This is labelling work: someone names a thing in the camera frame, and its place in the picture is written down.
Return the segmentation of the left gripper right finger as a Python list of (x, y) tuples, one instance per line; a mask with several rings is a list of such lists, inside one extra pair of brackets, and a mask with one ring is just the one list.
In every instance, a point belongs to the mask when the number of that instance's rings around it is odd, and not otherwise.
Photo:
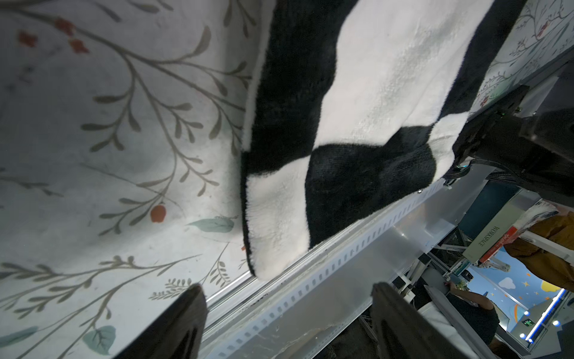
[(390, 284), (372, 287), (372, 324), (380, 358), (470, 358), (471, 348), (437, 315), (430, 323)]

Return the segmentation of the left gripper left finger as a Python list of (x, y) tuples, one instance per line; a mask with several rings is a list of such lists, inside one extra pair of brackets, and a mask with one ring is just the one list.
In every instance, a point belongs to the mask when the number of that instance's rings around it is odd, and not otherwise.
[(116, 357), (196, 358), (207, 314), (203, 288), (194, 284)]

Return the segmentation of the black white checkered pillowcase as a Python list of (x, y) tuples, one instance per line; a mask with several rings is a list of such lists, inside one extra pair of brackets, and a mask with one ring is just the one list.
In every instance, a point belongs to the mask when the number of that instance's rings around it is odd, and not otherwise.
[(442, 178), (524, 5), (264, 1), (242, 139), (251, 273)]

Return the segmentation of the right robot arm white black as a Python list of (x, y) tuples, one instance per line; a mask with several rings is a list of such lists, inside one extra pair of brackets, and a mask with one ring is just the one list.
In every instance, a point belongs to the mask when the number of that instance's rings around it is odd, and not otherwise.
[(448, 180), (467, 175), (463, 161), (469, 160), (493, 167), (495, 181), (573, 206), (573, 62), (480, 111), (463, 128), (454, 154)]

